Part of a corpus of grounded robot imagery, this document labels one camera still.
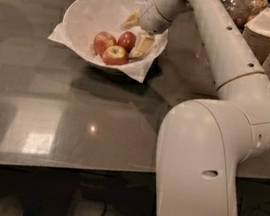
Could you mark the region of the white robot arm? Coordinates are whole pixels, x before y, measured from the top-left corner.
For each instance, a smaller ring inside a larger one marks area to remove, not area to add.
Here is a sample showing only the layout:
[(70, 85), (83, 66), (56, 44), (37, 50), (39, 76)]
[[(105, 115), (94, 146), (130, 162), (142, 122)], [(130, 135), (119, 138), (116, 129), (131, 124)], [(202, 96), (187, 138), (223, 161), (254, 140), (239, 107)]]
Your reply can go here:
[(216, 99), (173, 107), (156, 153), (156, 216), (237, 216), (240, 162), (270, 149), (270, 81), (220, 0), (147, 0), (137, 15), (151, 34), (193, 11)]

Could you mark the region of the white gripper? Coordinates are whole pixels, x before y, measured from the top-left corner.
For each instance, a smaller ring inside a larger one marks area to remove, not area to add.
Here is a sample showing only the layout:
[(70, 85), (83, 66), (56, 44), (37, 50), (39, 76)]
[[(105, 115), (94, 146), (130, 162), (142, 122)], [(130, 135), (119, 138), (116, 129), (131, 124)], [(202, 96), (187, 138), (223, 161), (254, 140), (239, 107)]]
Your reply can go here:
[(130, 58), (136, 59), (144, 56), (154, 45), (155, 36), (151, 34), (164, 33), (171, 26), (171, 22), (160, 15), (154, 0), (146, 0), (139, 11), (134, 11), (121, 23), (124, 30), (129, 30), (135, 26), (140, 26), (148, 32), (140, 32), (136, 37), (136, 44), (129, 53)]

